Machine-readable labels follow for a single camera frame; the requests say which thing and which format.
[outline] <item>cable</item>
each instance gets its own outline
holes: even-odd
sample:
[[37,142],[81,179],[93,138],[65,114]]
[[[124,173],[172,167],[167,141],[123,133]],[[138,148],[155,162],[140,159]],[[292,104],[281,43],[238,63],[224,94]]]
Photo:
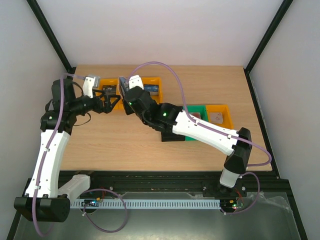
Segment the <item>cable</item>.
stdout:
[[104,189],[104,188],[95,188],[95,189],[90,189],[90,190],[87,190],[87,191],[84,191],[83,194],[85,193],[90,193],[90,192],[96,192],[96,191],[104,191],[104,192],[108,192],[108,193],[111,193],[113,195],[115,195],[116,197],[118,197],[121,202],[123,203],[123,207],[124,207],[124,211],[125,211],[125,217],[124,217],[124,221],[123,223],[121,224],[121,226],[119,228],[117,228],[116,230],[105,230],[101,227],[99,227],[98,225],[96,225],[92,220],[91,218],[88,216],[88,214],[86,213],[86,207],[88,204],[85,204],[84,207],[83,207],[83,216],[86,217],[86,219],[88,219],[90,221],[90,223],[98,230],[100,230],[101,232],[104,232],[104,233],[107,233],[107,234],[112,234],[112,233],[116,233],[116,232],[119,232],[121,229],[123,229],[125,227],[125,225],[127,224],[128,222],[128,209],[127,209],[127,205],[125,203],[125,201],[123,200],[123,198],[117,194],[116,192],[114,191],[111,191],[111,190],[108,190],[108,189]]
[[102,191],[102,201],[105,200],[105,191]]
[[242,195],[241,195],[241,193],[238,191],[238,189],[234,189],[234,191],[239,195],[239,199],[241,200],[241,202],[244,204],[245,202],[244,202],[244,199],[242,198]]
[[143,112],[141,113],[142,119],[143,119],[146,123],[148,123],[148,124],[150,124],[150,125],[153,125],[153,123],[150,122],[150,121],[146,118],[145,113],[146,113],[146,111],[143,111]]
[[[186,98],[185,98],[185,93],[184,93],[184,89],[183,89],[183,87],[182,87],[182,83],[181,83],[178,75],[175,73],[175,71],[174,71],[171,67],[169,67],[168,65],[166,65],[166,64],[164,64],[164,63],[162,63],[162,62],[159,62],[159,61],[149,61],[149,62],[143,63],[143,64],[137,66],[137,67],[131,72],[130,76],[128,77],[128,79],[127,79],[126,81],[128,82],[129,79],[134,75],[134,73],[135,73],[138,69],[140,69],[140,68],[142,68],[142,67],[144,67],[144,66],[147,66],[147,65],[160,65],[160,66],[163,66],[163,67],[167,68],[167,69],[173,74],[173,76],[175,77],[175,79],[176,79],[176,81],[177,81],[177,83],[178,83],[178,85],[179,85],[179,88],[180,88],[181,97],[182,97],[182,102],[183,102],[183,106],[184,106],[184,111],[186,112],[187,117],[188,117],[193,123],[196,123],[196,120],[194,120],[194,119],[192,118],[192,116],[190,115],[190,113],[189,113],[189,111],[188,111],[187,103],[186,103]],[[202,124],[202,123],[200,123],[200,122],[198,122],[197,124],[198,124],[199,126],[205,128],[205,129],[211,130],[211,131],[213,131],[213,132],[215,132],[215,133],[217,133],[217,134],[221,134],[221,135],[223,135],[223,136],[225,136],[225,137],[228,137],[228,136],[229,136],[228,133],[225,133],[225,132],[223,132],[223,131],[216,130],[216,129],[214,129],[214,128],[212,128],[212,127],[209,127],[209,126],[207,126],[207,125],[204,125],[204,124]],[[242,138],[242,137],[238,137],[238,136],[232,135],[231,138],[236,139],[236,140],[239,140],[239,141],[242,141],[242,142],[247,143],[247,144],[249,144],[249,145],[252,145],[252,146],[260,149],[261,151],[265,152],[265,154],[267,154],[267,156],[268,156],[268,161],[263,162],[263,163],[248,164],[247,167],[265,166],[265,165],[268,165],[268,164],[271,163],[271,161],[272,161],[272,156],[271,156],[271,154],[270,154],[265,148],[263,148],[262,146],[259,146],[258,144],[254,143],[254,142],[252,142],[252,141],[249,141],[249,140],[247,140],[247,139],[244,139],[244,138]]]
[[85,114],[88,114],[89,120],[87,120],[86,122],[81,123],[81,124],[79,124],[79,125],[73,125],[74,127],[79,127],[79,126],[85,125],[85,124],[87,124],[88,122],[91,121],[91,114],[90,114],[89,112],[86,112]]
[[80,88],[80,90],[81,90],[81,96],[85,95],[84,90],[83,90],[82,87],[79,85],[79,83],[73,81],[72,84],[75,85],[75,86],[77,86],[78,88]]
[[[53,141],[53,139],[54,139],[54,137],[55,137],[55,135],[56,135],[56,133],[58,131],[58,128],[59,128],[60,123],[61,123],[62,115],[63,115],[63,112],[64,112],[64,101],[65,101],[64,77],[66,77],[66,76],[77,77],[77,78],[80,78],[80,79],[83,79],[83,80],[85,79],[85,77],[77,76],[77,75],[69,74],[69,73],[64,73],[64,74],[61,75],[61,77],[60,77],[60,109],[59,109],[59,116],[58,116],[56,125],[54,127],[54,130],[53,130],[53,132],[52,132],[52,134],[51,134],[51,136],[49,138],[49,141],[47,142],[47,144],[45,146],[46,150],[50,148],[50,144]],[[37,172],[37,175],[36,175],[35,185],[37,187],[39,187],[39,184],[40,184],[41,172],[42,172],[42,168],[44,166],[46,155],[47,155],[47,151],[46,150],[43,151],[43,154],[42,154],[42,157],[41,157],[41,160],[40,160],[40,164],[39,164],[39,168],[38,168],[38,172]],[[46,237],[52,231],[53,224],[50,226],[49,230],[46,233],[42,233],[41,232],[41,230],[39,228],[39,225],[38,225],[37,214],[36,214],[37,195],[38,195],[38,188],[36,188],[34,190],[34,194],[33,194],[33,198],[32,198],[32,220],[33,220],[33,225],[34,225],[34,228],[35,228],[36,232],[41,237]]]
[[234,214],[241,214],[241,213],[244,213],[246,211],[248,211],[250,208],[252,208],[255,203],[257,202],[258,198],[259,198],[259,194],[260,194],[260,182],[259,182],[259,178],[257,177],[256,174],[254,174],[253,172],[251,171],[247,171],[245,172],[244,174],[241,174],[240,177],[243,177],[245,175],[248,175],[248,174],[251,174],[255,177],[256,179],[256,183],[258,185],[258,189],[257,189],[257,192],[256,192],[256,197],[255,199],[253,200],[253,202],[250,204],[250,206],[248,206],[247,208],[241,210],[241,211],[236,211],[236,212],[225,212],[222,208],[221,208],[221,212],[223,212],[224,215],[234,215]]

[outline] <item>white bracket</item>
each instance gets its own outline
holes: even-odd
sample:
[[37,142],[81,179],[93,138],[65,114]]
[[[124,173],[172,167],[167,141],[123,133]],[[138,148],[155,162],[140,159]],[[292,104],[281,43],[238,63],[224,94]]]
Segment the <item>white bracket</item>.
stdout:
[[74,175],[70,181],[58,189],[58,195],[66,194],[73,203],[84,191],[90,188],[90,177],[84,174]]
[[139,75],[132,76],[129,79],[129,89],[132,89],[136,86],[144,89],[144,83]]
[[86,76],[82,86],[83,94],[89,98],[94,97],[93,88],[97,88],[100,83],[100,77],[95,75]]

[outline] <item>small object in bin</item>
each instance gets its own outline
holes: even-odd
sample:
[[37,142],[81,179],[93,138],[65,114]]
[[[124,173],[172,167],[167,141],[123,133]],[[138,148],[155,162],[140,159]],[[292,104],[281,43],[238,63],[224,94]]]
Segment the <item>small object in bin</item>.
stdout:
[[222,112],[210,112],[209,114],[210,114],[210,122],[212,124],[222,124],[224,122]]
[[144,90],[148,91],[150,95],[159,95],[159,85],[144,84]]
[[125,93],[129,91],[129,83],[124,76],[120,76],[119,78],[119,91],[122,96],[124,97]]
[[200,112],[189,112],[192,116],[195,116],[198,119],[201,119],[201,114]]
[[116,94],[117,85],[103,85],[102,90],[107,94]]

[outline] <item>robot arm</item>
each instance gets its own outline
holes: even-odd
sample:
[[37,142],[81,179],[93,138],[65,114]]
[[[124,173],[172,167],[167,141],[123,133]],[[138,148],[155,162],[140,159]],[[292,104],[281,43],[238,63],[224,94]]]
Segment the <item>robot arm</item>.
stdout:
[[[90,177],[87,175],[75,175],[59,189],[58,179],[64,151],[72,134],[73,126],[77,121],[77,116],[84,116],[89,111],[110,113],[120,100],[119,95],[106,94],[94,89],[99,86],[99,81],[100,78],[97,76],[89,75],[85,77],[82,88],[83,95],[76,97],[73,81],[68,78],[63,80],[65,101],[62,119],[49,149],[46,149],[57,124],[60,111],[60,80],[53,82],[51,87],[53,110],[49,110],[49,104],[47,104],[46,112],[41,118],[41,145],[35,170],[25,191],[25,196],[16,197],[14,201],[14,208],[28,220],[32,221],[31,204],[35,188],[38,189],[36,196],[37,219],[45,222],[64,222],[70,210],[70,202],[73,202],[80,194],[89,189]],[[45,151],[46,156],[40,175],[40,183],[39,186],[36,186],[40,162]]]
[[[130,78],[127,88],[123,85],[120,84],[127,114],[135,113],[145,125],[156,131],[188,136],[220,150],[227,155],[220,184],[228,188],[235,186],[238,177],[246,172],[252,147],[231,136],[251,141],[251,134],[248,129],[241,128],[236,131],[222,128],[192,116],[195,120],[194,123],[188,118],[182,107],[170,103],[157,104],[151,98],[149,92],[144,90],[143,82],[138,75]],[[227,136],[199,126],[198,123],[224,132]]]

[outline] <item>black object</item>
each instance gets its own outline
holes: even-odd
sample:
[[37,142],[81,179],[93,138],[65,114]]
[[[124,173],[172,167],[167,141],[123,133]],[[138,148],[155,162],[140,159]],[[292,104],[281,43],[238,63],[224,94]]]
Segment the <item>black object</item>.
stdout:
[[[242,127],[238,131],[239,137],[251,142],[251,133],[248,129]],[[226,156],[224,168],[235,174],[244,174],[247,169],[252,146],[243,141],[236,141],[231,155]]]
[[[63,80],[64,87],[64,104],[63,104],[63,115],[61,123],[58,128],[58,132],[63,131],[71,135],[73,126],[77,121],[77,116],[84,116],[89,111],[96,113],[110,113],[117,102],[120,100],[119,95],[105,93],[101,90],[94,90],[93,98],[89,96],[80,96],[76,98],[74,84],[72,79]],[[53,130],[57,124],[59,111],[60,111],[60,80],[53,82],[51,87],[52,92],[52,106],[53,110],[49,110],[48,104],[45,107],[46,113],[41,118],[40,129],[45,132],[46,130]]]
[[124,99],[122,99],[122,103],[123,103],[125,114],[130,115],[135,113],[135,111],[130,107],[130,105]]
[[48,37],[50,43],[52,44],[56,54],[58,55],[59,59],[61,60],[65,70],[69,73],[72,71],[72,67],[62,50],[54,32],[52,31],[44,13],[42,12],[37,0],[26,0],[32,9],[36,19],[38,19],[39,24],[41,25],[43,31],[45,32],[46,36]]
[[253,56],[251,57],[248,65],[246,66],[244,72],[246,75],[250,74],[252,69],[254,68],[255,64],[257,63],[260,55],[264,51],[265,47],[267,46],[269,40],[271,39],[272,35],[276,31],[278,25],[280,24],[282,18],[285,16],[287,10],[289,9],[291,3],[294,0],[283,0],[282,4],[280,5],[278,11],[276,12],[274,18],[272,19],[269,27],[267,28],[265,34],[263,35],[258,47],[256,48]]
[[124,95],[124,101],[131,107],[143,124],[162,133],[172,133],[177,124],[176,118],[182,111],[182,106],[171,103],[157,104],[150,96],[150,92],[135,86]]
[[[16,197],[14,208],[27,220],[32,221],[32,197]],[[70,212],[70,200],[66,197],[36,198],[38,222],[64,222]]]
[[161,142],[181,142],[185,140],[186,136],[175,134],[172,132],[161,132]]

